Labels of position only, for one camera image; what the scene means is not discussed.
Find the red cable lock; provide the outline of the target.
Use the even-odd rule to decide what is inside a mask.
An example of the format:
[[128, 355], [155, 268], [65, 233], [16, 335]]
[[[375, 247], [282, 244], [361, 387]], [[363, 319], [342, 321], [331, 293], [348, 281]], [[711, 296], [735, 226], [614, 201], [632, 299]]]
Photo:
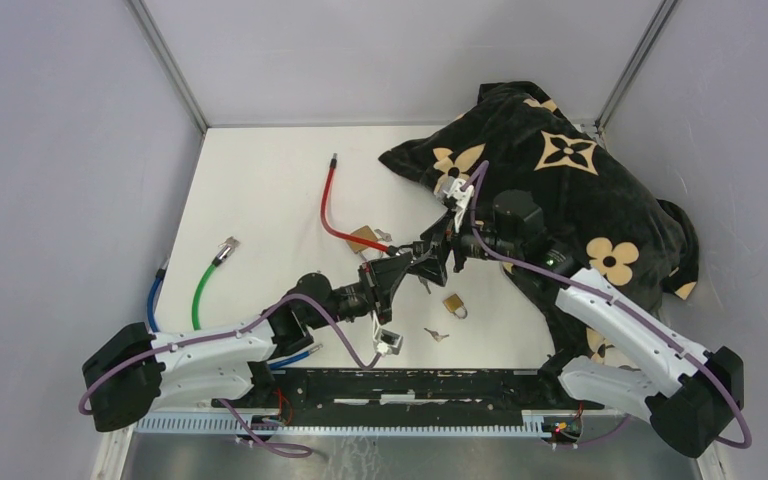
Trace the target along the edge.
[[383, 252], [383, 256], [381, 258], [388, 258], [388, 257], [394, 257], [396, 255], [401, 254], [408, 254], [410, 246], [397, 246], [393, 245], [391, 242], [385, 242], [383, 240], [380, 240], [379, 243], [368, 243], [366, 240], [352, 237], [351, 233], [353, 232], [346, 232], [344, 230], [340, 230], [339, 228], [335, 227], [330, 219], [330, 206], [331, 206], [331, 197], [333, 192], [333, 186], [334, 186], [334, 180], [336, 176], [336, 171], [338, 168], [338, 155], [336, 153], [333, 153], [330, 159], [328, 160], [328, 167], [327, 167], [327, 173], [324, 181], [324, 185], [322, 188], [322, 194], [320, 197], [320, 203], [319, 203], [319, 222], [320, 226], [322, 227], [323, 231], [330, 237], [342, 241], [345, 246], [348, 248], [348, 250], [356, 257], [365, 260], [364, 258], [354, 254], [348, 244], [347, 240], [355, 241], [358, 243], [366, 244], [372, 248], [378, 249]]

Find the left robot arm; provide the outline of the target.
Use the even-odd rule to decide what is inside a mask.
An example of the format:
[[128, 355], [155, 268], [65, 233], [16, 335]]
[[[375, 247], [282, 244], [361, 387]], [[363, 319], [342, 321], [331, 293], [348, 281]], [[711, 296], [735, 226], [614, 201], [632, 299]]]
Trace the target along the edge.
[[161, 333], [128, 324], [85, 361], [78, 410], [111, 432], [158, 409], [238, 399], [263, 406], [275, 391], [269, 362], [301, 352], [325, 327], [360, 369], [372, 369], [401, 347], [400, 335], [382, 326], [413, 264], [409, 254], [365, 262], [357, 282], [338, 288], [306, 274], [258, 316], [230, 326]]

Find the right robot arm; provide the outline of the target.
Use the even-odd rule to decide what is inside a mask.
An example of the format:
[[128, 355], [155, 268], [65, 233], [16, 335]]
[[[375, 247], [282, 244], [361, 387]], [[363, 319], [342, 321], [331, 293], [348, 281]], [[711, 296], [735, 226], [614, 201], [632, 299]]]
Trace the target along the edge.
[[497, 195], [477, 216], [471, 192], [448, 194], [446, 212], [409, 246], [413, 274], [443, 285], [447, 262], [469, 258], [510, 263], [531, 273], [530, 291], [601, 334], [632, 369], [586, 356], [541, 376], [540, 400], [562, 408], [573, 399], [602, 404], [648, 423], [673, 450], [700, 457], [714, 443], [746, 449], [752, 434], [742, 413], [744, 364], [727, 347], [711, 351], [655, 319], [595, 268], [553, 240], [542, 209], [519, 190]]

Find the red cable lock keys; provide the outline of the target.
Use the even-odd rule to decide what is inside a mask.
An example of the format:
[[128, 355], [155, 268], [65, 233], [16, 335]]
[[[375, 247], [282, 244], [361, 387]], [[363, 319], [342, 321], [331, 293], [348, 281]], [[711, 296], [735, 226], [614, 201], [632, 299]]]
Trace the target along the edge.
[[423, 288], [425, 289], [426, 293], [428, 295], [431, 295], [432, 291], [431, 291], [431, 287], [430, 287], [430, 284], [429, 284], [428, 280], [425, 279], [424, 277], [419, 276], [418, 277], [418, 281], [423, 286]]

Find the small padlock keys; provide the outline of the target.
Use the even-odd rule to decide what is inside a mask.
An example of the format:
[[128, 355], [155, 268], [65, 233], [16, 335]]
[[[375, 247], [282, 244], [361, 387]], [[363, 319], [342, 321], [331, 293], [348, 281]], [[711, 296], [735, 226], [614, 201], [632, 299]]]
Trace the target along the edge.
[[435, 342], [442, 342], [444, 339], [449, 337], [449, 334], [440, 334], [437, 331], [430, 330], [428, 328], [425, 328], [425, 331], [431, 336], [431, 338]]

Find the large brass padlock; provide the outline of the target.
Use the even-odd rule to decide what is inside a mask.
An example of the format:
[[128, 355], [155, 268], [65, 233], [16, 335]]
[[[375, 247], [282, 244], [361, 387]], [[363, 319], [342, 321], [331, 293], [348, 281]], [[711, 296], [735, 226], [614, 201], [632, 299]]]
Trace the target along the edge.
[[[353, 231], [351, 233], [351, 236], [352, 237], [356, 237], [356, 238], [360, 238], [360, 239], [363, 239], [363, 240], [366, 240], [368, 243], [379, 243], [380, 242], [380, 238], [378, 237], [376, 232], [369, 225], [364, 225], [363, 227], [360, 227], [359, 229]], [[378, 249], [375, 249], [375, 248], [372, 248], [372, 247], [370, 247], [370, 246], [368, 246], [366, 244], [358, 243], [358, 242], [350, 241], [350, 240], [347, 240], [347, 244], [348, 244], [350, 250], [354, 254], [364, 258], [365, 260], [378, 259], [378, 258], [381, 258], [383, 256], [383, 252], [382, 251], [380, 251]]]

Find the small brass padlock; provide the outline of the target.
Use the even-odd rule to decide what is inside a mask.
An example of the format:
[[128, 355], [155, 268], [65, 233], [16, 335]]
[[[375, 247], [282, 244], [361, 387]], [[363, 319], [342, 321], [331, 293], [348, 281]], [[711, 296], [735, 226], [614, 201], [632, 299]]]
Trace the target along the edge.
[[446, 310], [458, 319], [466, 319], [468, 317], [468, 309], [458, 294], [451, 294], [442, 301]]

